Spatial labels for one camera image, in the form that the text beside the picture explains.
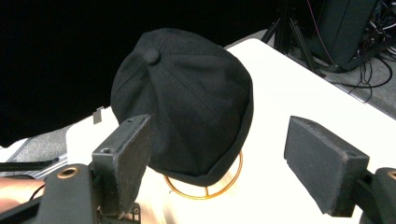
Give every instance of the hat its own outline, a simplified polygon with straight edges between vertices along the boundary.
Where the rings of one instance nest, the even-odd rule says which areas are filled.
[[[248,136],[252,81],[221,46],[160,29],[144,33],[121,64],[111,107],[119,123],[151,115],[150,168],[206,187],[226,174]]]

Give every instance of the table top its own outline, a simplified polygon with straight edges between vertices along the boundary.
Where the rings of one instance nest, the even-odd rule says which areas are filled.
[[[352,218],[322,215],[287,165],[283,152],[290,116],[311,119],[363,151],[371,158],[368,170],[372,173],[381,167],[396,167],[396,142],[392,139],[396,120],[258,39],[246,40],[228,51],[242,62],[253,80],[254,116],[242,148],[242,172],[220,196],[191,200],[174,193],[162,175],[148,168],[136,199],[142,209],[142,223],[359,223],[358,206]],[[69,129],[66,144],[70,163],[88,164],[91,152],[117,128],[111,108],[103,115],[100,124],[93,125],[92,118],[86,118]],[[237,164],[238,160],[224,179],[235,173]]]

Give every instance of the gold ring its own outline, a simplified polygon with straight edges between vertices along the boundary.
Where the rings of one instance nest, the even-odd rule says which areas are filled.
[[[220,194],[222,194],[225,191],[227,191],[227,189],[229,189],[233,185],[233,183],[235,183],[235,181],[238,178],[239,174],[241,174],[242,164],[243,164],[243,156],[242,156],[242,151],[240,151],[239,152],[239,166],[238,166],[238,170],[236,171],[236,174],[233,177],[233,179],[230,181],[230,183],[228,183],[228,185],[226,185],[223,189],[221,189],[218,192],[213,193],[213,194],[209,194],[209,190],[207,189],[207,187],[204,187],[205,188],[205,196],[193,196],[193,195],[189,195],[189,194],[183,193],[183,192],[181,192],[179,189],[177,189],[172,184],[172,182],[170,181],[170,179],[169,179],[169,177],[167,175],[164,175],[163,177],[165,178],[166,184],[168,184],[169,188],[171,188],[172,191],[174,191],[178,195],[183,196],[183,197],[188,198],[188,199],[206,200],[206,199],[211,199],[211,198],[217,197]]]

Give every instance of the dark background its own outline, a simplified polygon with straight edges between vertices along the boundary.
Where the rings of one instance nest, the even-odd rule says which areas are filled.
[[[268,28],[276,1],[0,2],[0,146],[109,106],[138,38],[168,27],[223,47]]]

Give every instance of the gray carpet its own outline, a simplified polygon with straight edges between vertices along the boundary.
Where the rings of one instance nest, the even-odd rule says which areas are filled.
[[[261,39],[265,34],[265,31],[259,31],[258,33],[249,35],[241,40],[232,43],[231,45],[225,47],[226,49],[234,46],[246,39],[257,38]],[[273,46],[273,39],[268,43],[269,46]],[[390,67],[396,68],[396,63],[389,62]],[[378,83],[383,82],[389,77],[388,69],[377,59],[372,59],[373,66],[373,77],[371,79],[371,84],[374,86]],[[343,73],[325,73],[325,79],[330,82],[342,82],[349,84],[358,84],[360,80],[360,70],[359,68]],[[370,90],[355,89],[337,85],[343,91],[349,92],[351,95],[355,96],[357,100],[366,102],[370,96]],[[374,88],[372,96],[367,101],[370,104],[382,111],[383,113],[389,115],[390,117],[396,119],[396,79],[393,78],[388,84]],[[61,130],[45,133],[39,136],[34,136],[30,139],[28,144],[25,144],[19,153],[13,158],[14,161],[46,161],[54,159],[66,153],[66,143],[65,134],[70,126],[67,126]]]

